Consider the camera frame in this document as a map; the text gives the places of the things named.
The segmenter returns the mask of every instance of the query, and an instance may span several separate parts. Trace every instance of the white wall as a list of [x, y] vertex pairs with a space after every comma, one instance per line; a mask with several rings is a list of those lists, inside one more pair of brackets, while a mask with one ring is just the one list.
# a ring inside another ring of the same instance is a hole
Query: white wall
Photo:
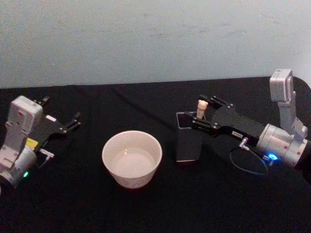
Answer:
[[0, 87], [269, 76], [311, 84], [311, 1], [2, 0]]

